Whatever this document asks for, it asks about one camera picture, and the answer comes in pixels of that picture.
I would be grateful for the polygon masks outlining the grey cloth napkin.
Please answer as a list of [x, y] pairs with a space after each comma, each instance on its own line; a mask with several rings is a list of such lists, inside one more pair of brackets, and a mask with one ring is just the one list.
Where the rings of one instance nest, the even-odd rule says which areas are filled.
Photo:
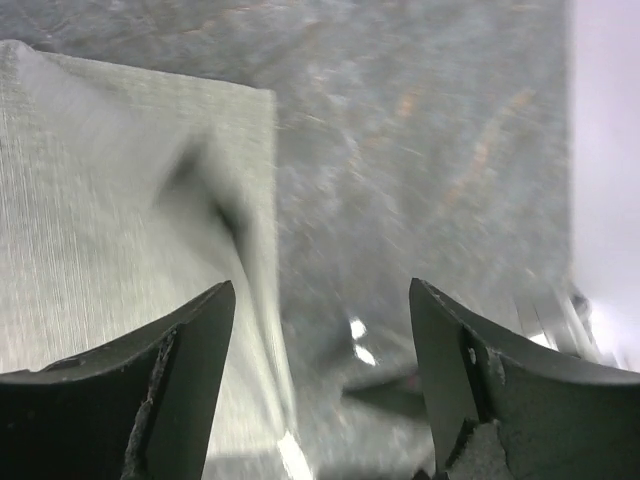
[[38, 370], [231, 281], [208, 453], [296, 431], [272, 91], [1, 44], [1, 368]]

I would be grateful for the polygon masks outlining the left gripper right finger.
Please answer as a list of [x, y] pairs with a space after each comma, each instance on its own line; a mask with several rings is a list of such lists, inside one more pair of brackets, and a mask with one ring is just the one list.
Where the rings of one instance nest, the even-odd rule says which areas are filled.
[[409, 289], [436, 470], [485, 478], [636, 479], [639, 376], [542, 347], [425, 280]]

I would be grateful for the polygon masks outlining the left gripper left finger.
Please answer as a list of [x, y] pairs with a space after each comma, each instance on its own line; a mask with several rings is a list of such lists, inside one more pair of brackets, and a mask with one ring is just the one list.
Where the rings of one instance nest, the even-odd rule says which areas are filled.
[[200, 478], [235, 305], [223, 282], [99, 347], [4, 374], [2, 477]]

